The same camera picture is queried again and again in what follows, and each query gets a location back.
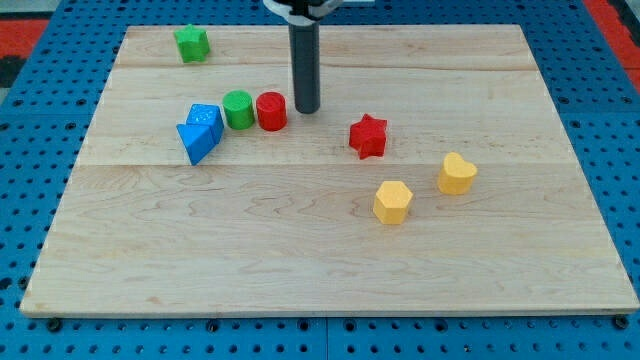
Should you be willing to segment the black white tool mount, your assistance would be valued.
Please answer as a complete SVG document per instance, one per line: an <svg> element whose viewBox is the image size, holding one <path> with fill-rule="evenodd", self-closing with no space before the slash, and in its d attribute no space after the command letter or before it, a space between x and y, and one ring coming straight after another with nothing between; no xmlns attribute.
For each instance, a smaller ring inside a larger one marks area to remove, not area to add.
<svg viewBox="0 0 640 360"><path fill-rule="evenodd" d="M264 6L289 25L311 26L343 4L343 0L263 0Z"/></svg>

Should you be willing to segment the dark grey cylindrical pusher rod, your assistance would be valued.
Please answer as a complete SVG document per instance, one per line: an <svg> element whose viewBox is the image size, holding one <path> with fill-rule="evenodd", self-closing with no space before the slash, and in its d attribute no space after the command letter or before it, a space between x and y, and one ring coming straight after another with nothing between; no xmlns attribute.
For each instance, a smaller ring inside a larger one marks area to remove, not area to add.
<svg viewBox="0 0 640 360"><path fill-rule="evenodd" d="M292 83L295 108L312 114L320 108L319 24L289 26Z"/></svg>

